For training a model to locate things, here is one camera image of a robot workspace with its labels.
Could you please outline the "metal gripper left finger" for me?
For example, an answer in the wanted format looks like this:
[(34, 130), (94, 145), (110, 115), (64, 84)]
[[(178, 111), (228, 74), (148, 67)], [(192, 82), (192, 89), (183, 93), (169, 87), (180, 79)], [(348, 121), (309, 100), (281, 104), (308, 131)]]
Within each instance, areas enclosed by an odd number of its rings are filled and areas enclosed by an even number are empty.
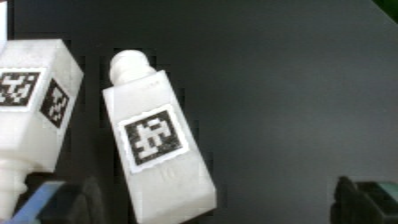
[(5, 224), (107, 224), (98, 180), (46, 181)]

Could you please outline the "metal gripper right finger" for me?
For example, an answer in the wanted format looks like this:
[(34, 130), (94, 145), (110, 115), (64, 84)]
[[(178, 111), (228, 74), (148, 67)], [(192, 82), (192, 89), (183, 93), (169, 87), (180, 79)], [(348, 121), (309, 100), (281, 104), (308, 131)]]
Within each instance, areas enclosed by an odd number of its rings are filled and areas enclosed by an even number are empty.
[(398, 183), (340, 177), (331, 224), (398, 224)]

